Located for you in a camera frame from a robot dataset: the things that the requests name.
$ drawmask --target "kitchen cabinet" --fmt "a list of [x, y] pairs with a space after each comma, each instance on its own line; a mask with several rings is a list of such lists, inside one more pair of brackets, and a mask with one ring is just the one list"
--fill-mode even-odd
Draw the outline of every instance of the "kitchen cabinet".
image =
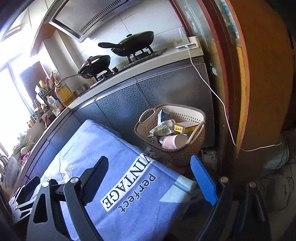
[[33, 33], [36, 33], [45, 14], [47, 12], [47, 7], [45, 0], [35, 0], [29, 6], [29, 16], [32, 26]]
[[[207, 70], [200, 58], [194, 64], [201, 76], [208, 81]], [[175, 103], [201, 109], [206, 115], [206, 146], [214, 146], [215, 127], [212, 95], [189, 60], [173, 63], [136, 76], [148, 105], [153, 108], [163, 103]]]
[[136, 84], [107, 95], [96, 103], [124, 140], [145, 149], [146, 145], [136, 136], [133, 129], [140, 115], [149, 106]]
[[57, 131], [52, 137], [49, 136], [48, 140], [52, 146], [60, 151], [80, 126], [81, 123], [76, 116], [72, 114], [65, 122], [60, 123], [56, 127]]
[[21, 187], [24, 186], [25, 184], [27, 184], [28, 183], [28, 180], [29, 179], [27, 177], [25, 177], [24, 180], [22, 181]]
[[80, 121], [81, 124], [83, 124], [86, 120], [90, 119], [102, 125], [105, 125], [111, 129], [114, 129], [109, 119], [107, 119], [107, 117], [101, 111], [96, 102], [92, 102], [91, 104], [75, 111], [74, 115]]
[[48, 168], [52, 160], [55, 158], [59, 151], [49, 142], [46, 141], [39, 151], [38, 156], [35, 157], [34, 163], [31, 164], [30, 174], [27, 172], [27, 176], [32, 179], [34, 176], [41, 177], [45, 170]]

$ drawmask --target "black frying pan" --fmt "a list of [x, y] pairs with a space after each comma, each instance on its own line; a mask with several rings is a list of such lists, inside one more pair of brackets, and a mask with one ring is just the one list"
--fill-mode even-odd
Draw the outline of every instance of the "black frying pan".
[[102, 71], [106, 70], [110, 65], [109, 55], [97, 55], [89, 57], [87, 61], [81, 66], [78, 74], [85, 79], [90, 79]]
[[146, 31], [135, 35], [129, 34], [119, 44], [99, 43], [98, 46], [107, 49], [111, 48], [111, 51], [116, 55], [125, 57], [147, 48], [152, 44], [153, 39], [154, 33]]

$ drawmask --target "white wall tile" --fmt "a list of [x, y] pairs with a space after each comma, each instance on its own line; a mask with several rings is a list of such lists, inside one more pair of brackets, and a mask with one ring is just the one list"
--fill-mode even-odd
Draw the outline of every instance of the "white wall tile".
[[76, 54], [79, 56], [84, 50], [86, 50], [87, 47], [89, 47], [92, 43], [90, 39], [84, 40], [82, 43], [78, 43], [76, 39], [71, 38], [67, 35], [67, 38], [71, 45], [73, 46], [74, 50], [76, 51]]
[[127, 60], [128, 60], [127, 57], [121, 57], [121, 56], [115, 55], [111, 58], [109, 69], [112, 69], [114, 67], [118, 67], [121, 63], [123, 63]]
[[139, 3], [134, 4], [127, 10], [121, 12], [119, 14], [119, 17], [121, 20], [126, 19], [127, 17], [133, 15], [134, 13], [137, 13], [139, 11], [144, 10], [145, 8], [148, 8], [152, 5], [158, 4], [160, 2], [165, 2], [166, 0], [141, 0]]
[[[58, 31], [55, 31], [51, 38], [44, 40], [44, 45], [62, 78], [77, 74], [78, 68]], [[71, 91], [75, 91], [85, 80], [81, 76], [75, 76], [67, 79], [66, 83]]]
[[116, 24], [119, 24], [121, 22], [121, 19], [118, 15], [114, 16], [113, 18], [111, 18], [110, 20], [108, 20], [107, 22], [105, 22], [102, 26], [100, 26], [97, 30], [95, 30], [90, 36], [89, 39], [95, 40], [98, 37], [100, 37], [103, 33], [105, 33], [106, 31], [108, 31], [110, 28], [112, 28], [113, 26], [115, 26]]
[[123, 23], [131, 34], [154, 31], [154, 35], [157, 35], [171, 29], [182, 27], [181, 22], [176, 18], [168, 1], [139, 11], [124, 19]]
[[125, 39], [126, 36], [129, 34], [126, 27], [124, 26], [123, 22], [119, 22], [112, 28], [110, 28], [108, 31], [103, 33], [100, 37], [98, 37], [91, 45], [92, 49], [98, 54], [98, 55], [110, 55], [110, 57], [113, 57], [115, 54], [110, 49], [104, 49], [98, 46], [98, 43], [100, 42], [110, 42], [117, 44], [121, 40]]
[[92, 50], [91, 48], [87, 48], [79, 55], [79, 59], [80, 59], [80, 62], [83, 64], [89, 57], [96, 56], [96, 55], [98, 55], [96, 51]]
[[182, 41], [182, 36], [180, 35], [179, 28], [175, 28], [155, 35], [151, 47], [153, 50], [161, 50], [164, 48], [174, 47], [174, 40], [177, 42], [178, 45], [189, 43], [188, 39]]

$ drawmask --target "label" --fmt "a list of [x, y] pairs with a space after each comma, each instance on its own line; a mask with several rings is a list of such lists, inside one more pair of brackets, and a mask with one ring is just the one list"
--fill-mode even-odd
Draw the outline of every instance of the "label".
[[135, 159], [119, 182], [102, 198], [101, 203], [107, 212], [132, 189], [153, 161], [144, 153]]
[[182, 133], [182, 131], [183, 131], [183, 127], [181, 127], [181, 126], [177, 126], [177, 125], [174, 125], [174, 131], [177, 131], [177, 132]]
[[197, 128], [197, 126], [193, 126], [193, 127], [189, 127], [189, 128], [187, 128], [187, 129], [185, 129], [184, 134], [194, 131], [195, 128]]

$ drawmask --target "basket handle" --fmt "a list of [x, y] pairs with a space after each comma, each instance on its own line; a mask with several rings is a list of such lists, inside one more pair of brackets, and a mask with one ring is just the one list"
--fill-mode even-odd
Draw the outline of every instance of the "basket handle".
[[[142, 122], [142, 118], [144, 117], [144, 115], [146, 115], [149, 111], [153, 111], [153, 113], [146, 119], [146, 120], [144, 120], [143, 122]], [[140, 118], [139, 118], [139, 123], [140, 124], [143, 124], [145, 121], [147, 121], [154, 113], [155, 113], [155, 111], [156, 111], [156, 109], [155, 108], [151, 108], [151, 109], [148, 109], [148, 110], [145, 110], [142, 114], [141, 114], [141, 116], [140, 116]]]
[[205, 125], [205, 121], [201, 122], [197, 128], [194, 129], [192, 135], [189, 137], [188, 141], [186, 142], [186, 144], [190, 144], [191, 142], [195, 141], [195, 139], [200, 135], [200, 133], [202, 132], [202, 130], [204, 129], [204, 125]]

